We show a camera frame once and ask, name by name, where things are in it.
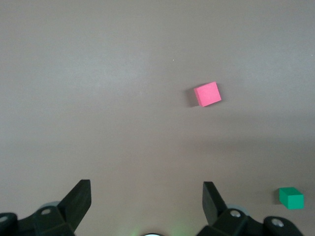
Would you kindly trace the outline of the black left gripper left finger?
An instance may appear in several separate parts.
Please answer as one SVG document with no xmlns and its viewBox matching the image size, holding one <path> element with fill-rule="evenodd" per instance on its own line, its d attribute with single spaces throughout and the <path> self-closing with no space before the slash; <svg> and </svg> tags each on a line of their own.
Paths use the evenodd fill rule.
<svg viewBox="0 0 315 236">
<path fill-rule="evenodd" d="M 91 181 L 80 180 L 59 202 L 42 205 L 18 221 L 20 236 L 73 236 L 92 202 Z"/>
</svg>

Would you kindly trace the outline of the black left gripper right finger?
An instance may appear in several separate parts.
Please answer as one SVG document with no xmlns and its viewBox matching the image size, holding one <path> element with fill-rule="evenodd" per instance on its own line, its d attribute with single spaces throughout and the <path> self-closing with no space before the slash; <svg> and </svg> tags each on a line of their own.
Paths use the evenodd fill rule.
<svg viewBox="0 0 315 236">
<path fill-rule="evenodd" d="M 204 182 L 202 207 L 208 225 L 199 236 L 262 236 L 263 225 L 236 208 L 228 208 L 214 183 Z"/>
</svg>

